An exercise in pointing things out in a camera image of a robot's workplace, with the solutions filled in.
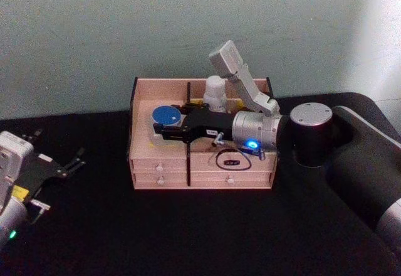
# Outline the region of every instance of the wooden drawer box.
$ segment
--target wooden drawer box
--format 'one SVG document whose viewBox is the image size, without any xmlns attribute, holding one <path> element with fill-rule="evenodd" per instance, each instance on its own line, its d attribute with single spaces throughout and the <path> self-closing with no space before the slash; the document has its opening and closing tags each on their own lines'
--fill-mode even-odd
<svg viewBox="0 0 401 276">
<path fill-rule="evenodd" d="M 211 139 L 201 138 L 191 143 L 189 156 L 181 141 L 155 144 L 151 122 L 154 108 L 184 104 L 188 82 L 191 99 L 202 99 L 205 79 L 135 79 L 128 158 L 135 189 L 271 189 L 276 152 L 267 152 L 265 161 L 247 155 L 252 168 L 246 171 L 225 171 L 215 161 L 217 152 L 226 147 L 211 147 Z M 255 82 L 261 91 L 268 91 L 266 80 Z M 229 82 L 226 82 L 226 94 L 229 108 L 235 110 L 238 96 Z M 219 162 L 223 165 L 225 160 L 231 159 L 240 161 L 240 165 L 232 168 L 248 165 L 238 152 L 223 153 Z"/>
</svg>

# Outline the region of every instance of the light blue wall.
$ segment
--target light blue wall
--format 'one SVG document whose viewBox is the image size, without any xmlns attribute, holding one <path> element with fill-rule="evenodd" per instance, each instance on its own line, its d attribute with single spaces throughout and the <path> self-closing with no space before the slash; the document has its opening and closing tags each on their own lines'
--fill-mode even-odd
<svg viewBox="0 0 401 276">
<path fill-rule="evenodd" d="M 375 57 L 360 45 L 375 3 L 0 0 L 0 118 L 127 109 L 134 76 L 207 77 L 214 73 L 207 54 L 228 39 L 255 78 L 271 77 L 277 96 L 356 91 L 398 99 L 400 76 L 370 74 Z"/>
</svg>

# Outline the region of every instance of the black tablecloth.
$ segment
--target black tablecloth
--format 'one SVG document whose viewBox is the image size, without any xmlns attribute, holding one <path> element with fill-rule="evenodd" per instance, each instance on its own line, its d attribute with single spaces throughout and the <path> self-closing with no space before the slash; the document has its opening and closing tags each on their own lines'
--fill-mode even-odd
<svg viewBox="0 0 401 276">
<path fill-rule="evenodd" d="M 279 99 L 346 105 L 400 137 L 363 95 Z M 15 134 L 44 129 L 35 145 L 87 165 L 48 183 L 51 205 L 0 253 L 1 275 L 393 275 L 398 262 L 328 188 L 319 169 L 282 158 L 272 191 L 134 191 L 126 162 L 128 112 L 0 121 Z"/>
</svg>

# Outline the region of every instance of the yellow object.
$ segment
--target yellow object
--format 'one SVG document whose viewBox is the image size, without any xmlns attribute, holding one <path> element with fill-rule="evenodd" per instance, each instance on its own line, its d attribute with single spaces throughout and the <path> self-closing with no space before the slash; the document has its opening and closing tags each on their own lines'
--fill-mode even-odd
<svg viewBox="0 0 401 276">
<path fill-rule="evenodd" d="M 21 202 L 24 201 L 24 199 L 28 195 L 28 193 L 29 193 L 29 190 L 27 190 L 23 187 L 20 187 L 17 185 L 14 185 L 14 187 L 13 187 L 13 196 L 15 196 Z"/>
</svg>

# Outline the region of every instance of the white cylinder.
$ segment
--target white cylinder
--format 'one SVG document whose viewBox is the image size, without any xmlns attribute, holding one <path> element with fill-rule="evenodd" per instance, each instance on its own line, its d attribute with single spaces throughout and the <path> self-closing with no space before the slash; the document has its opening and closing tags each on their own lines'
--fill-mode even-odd
<svg viewBox="0 0 401 276">
<path fill-rule="evenodd" d="M 209 110 L 226 113 L 226 82 L 217 75 L 208 77 L 203 102 L 209 104 Z"/>
</svg>

